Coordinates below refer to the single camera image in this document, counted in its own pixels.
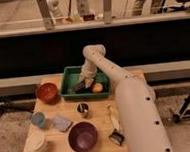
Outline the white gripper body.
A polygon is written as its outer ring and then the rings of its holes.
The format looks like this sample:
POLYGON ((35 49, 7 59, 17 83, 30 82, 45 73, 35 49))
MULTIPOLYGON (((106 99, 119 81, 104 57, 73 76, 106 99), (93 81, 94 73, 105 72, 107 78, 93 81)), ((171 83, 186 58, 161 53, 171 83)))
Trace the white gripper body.
POLYGON ((82 66, 80 75, 79 75, 79 81, 84 83, 85 88, 89 88, 96 76, 97 68, 94 65, 91 64, 84 64, 82 66))

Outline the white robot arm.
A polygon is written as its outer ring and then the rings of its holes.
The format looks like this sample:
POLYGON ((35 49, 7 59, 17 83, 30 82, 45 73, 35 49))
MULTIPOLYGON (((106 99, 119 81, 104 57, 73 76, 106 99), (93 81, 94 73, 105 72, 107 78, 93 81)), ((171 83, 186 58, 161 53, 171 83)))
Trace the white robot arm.
POLYGON ((100 69, 116 84, 114 98, 128 152, 174 152, 155 105, 154 90, 146 81, 105 58, 103 45, 85 46, 82 54, 83 80, 93 78, 100 69))

